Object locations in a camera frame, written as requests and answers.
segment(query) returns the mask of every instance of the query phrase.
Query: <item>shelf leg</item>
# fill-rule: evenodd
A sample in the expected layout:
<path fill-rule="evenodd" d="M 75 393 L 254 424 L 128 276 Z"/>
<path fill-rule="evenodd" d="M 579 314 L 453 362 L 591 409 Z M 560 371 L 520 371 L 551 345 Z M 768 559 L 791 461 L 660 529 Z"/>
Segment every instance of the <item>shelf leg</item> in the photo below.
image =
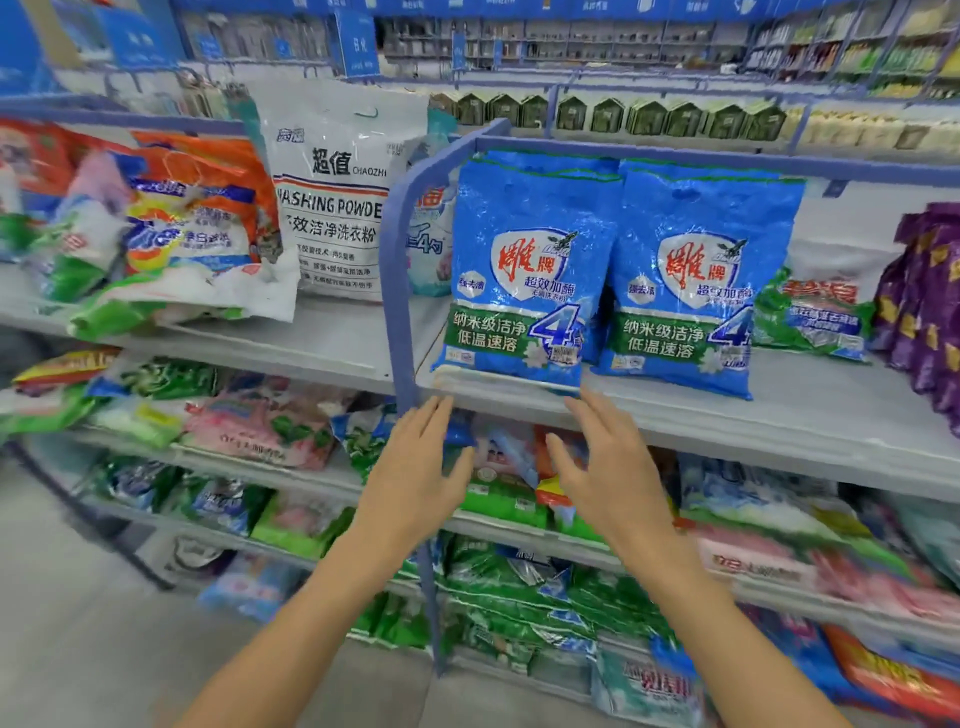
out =
<path fill-rule="evenodd" d="M 429 542 L 417 547 L 417 571 L 420 573 L 420 590 L 423 592 L 426 616 L 430 622 L 433 669 L 439 677 L 446 670 L 446 655 L 443 651 L 444 626 L 440 620 L 440 602 L 437 599 L 437 583 L 433 578 L 433 555 L 430 553 Z"/>
<path fill-rule="evenodd" d="M 162 592 L 169 591 L 174 585 L 165 579 L 160 578 L 136 553 L 119 539 L 113 539 L 106 536 L 100 528 L 97 517 L 93 511 L 83 505 L 77 498 L 70 494 L 57 479 L 48 474 L 43 467 L 36 462 L 34 457 L 17 441 L 10 440 L 5 448 L 7 453 L 16 460 L 20 466 L 30 475 L 40 481 L 40 484 L 50 491 L 53 496 L 63 504 L 79 521 L 83 522 L 93 533 L 96 533 L 101 541 L 114 553 L 118 554 L 124 561 L 130 564 L 134 569 L 140 572 L 147 581 L 151 582 Z"/>

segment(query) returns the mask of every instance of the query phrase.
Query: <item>gray tile floor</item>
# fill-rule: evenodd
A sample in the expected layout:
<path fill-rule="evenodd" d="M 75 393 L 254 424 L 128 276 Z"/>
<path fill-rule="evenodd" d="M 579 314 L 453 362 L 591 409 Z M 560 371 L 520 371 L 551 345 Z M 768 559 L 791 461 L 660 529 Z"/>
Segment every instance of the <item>gray tile floor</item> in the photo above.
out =
<path fill-rule="evenodd" d="M 81 539 L 37 484 L 0 461 L 0 726 L 169 725 L 256 629 L 159 594 Z M 858 725 L 880 725 L 872 719 Z M 301 728 L 613 728 L 560 698 L 347 643 Z"/>

